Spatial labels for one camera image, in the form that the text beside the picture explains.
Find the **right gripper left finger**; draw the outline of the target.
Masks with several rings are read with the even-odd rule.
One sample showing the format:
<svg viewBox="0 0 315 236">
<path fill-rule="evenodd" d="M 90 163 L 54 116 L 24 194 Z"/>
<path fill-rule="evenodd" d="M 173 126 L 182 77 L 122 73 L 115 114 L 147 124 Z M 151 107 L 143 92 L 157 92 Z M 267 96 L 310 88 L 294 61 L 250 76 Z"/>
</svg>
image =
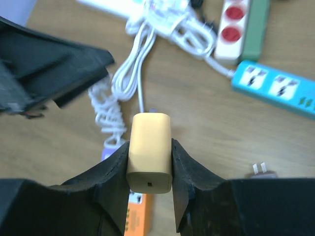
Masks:
<svg viewBox="0 0 315 236">
<path fill-rule="evenodd" d="M 22 178 L 0 181 L 3 236 L 122 236 L 129 185 L 129 144 L 61 185 Z"/>
</svg>

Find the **purple power strip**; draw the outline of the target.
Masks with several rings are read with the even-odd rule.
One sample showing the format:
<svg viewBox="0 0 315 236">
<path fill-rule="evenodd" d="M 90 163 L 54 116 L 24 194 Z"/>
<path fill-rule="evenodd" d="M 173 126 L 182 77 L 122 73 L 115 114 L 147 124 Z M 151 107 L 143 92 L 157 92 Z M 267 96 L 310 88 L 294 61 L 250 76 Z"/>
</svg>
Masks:
<svg viewBox="0 0 315 236">
<path fill-rule="evenodd" d="M 101 161 L 110 157 L 120 146 L 121 145 L 118 145 L 118 147 L 105 147 L 102 152 Z"/>
</svg>

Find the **pink charger plug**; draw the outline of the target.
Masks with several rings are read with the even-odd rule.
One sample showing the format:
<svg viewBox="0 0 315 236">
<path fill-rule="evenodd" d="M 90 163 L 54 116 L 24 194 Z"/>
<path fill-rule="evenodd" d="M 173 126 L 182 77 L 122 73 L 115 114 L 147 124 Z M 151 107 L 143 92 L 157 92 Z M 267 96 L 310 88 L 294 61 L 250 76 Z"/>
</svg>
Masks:
<svg viewBox="0 0 315 236">
<path fill-rule="evenodd" d="M 252 165 L 252 171 L 249 174 L 245 175 L 245 178 L 277 178 L 278 175 L 276 172 L 268 170 L 265 162 L 254 163 Z"/>
</svg>

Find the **orange power strip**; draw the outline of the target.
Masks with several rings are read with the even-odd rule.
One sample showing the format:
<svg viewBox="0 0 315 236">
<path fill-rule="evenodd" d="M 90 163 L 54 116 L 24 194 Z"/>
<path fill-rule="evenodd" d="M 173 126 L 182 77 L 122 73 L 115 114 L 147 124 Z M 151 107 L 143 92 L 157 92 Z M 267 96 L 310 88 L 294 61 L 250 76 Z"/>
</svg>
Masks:
<svg viewBox="0 0 315 236">
<path fill-rule="evenodd" d="M 125 236 L 147 236 L 151 228 L 152 195 L 130 190 Z"/>
</svg>

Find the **yellow charger plug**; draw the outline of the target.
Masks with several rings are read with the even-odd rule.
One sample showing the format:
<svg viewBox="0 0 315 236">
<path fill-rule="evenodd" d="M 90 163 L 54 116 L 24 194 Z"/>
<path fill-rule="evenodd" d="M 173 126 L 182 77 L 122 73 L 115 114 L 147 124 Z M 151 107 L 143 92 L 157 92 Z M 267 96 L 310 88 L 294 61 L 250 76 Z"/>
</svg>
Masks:
<svg viewBox="0 0 315 236">
<path fill-rule="evenodd" d="M 139 113 L 133 117 L 126 179 L 132 191 L 168 193 L 172 185 L 170 117 Z"/>
</svg>

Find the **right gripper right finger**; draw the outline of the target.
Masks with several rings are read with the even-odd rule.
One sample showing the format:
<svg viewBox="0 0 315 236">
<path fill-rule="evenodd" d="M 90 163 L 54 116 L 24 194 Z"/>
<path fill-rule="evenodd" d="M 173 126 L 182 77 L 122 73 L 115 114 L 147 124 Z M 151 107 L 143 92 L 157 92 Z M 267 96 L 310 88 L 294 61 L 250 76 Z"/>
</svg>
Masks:
<svg viewBox="0 0 315 236">
<path fill-rule="evenodd" d="M 223 179 L 172 140 L 176 231 L 183 236 L 312 236 L 312 178 Z"/>
</svg>

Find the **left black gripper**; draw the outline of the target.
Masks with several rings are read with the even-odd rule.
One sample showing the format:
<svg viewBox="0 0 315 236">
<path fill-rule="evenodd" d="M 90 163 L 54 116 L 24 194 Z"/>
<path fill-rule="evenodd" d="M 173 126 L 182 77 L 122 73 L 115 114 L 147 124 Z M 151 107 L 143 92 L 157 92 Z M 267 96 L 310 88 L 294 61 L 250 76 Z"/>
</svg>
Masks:
<svg viewBox="0 0 315 236">
<path fill-rule="evenodd" d="M 41 117 L 108 75 L 108 50 L 56 38 L 0 19 L 0 112 Z"/>
</svg>

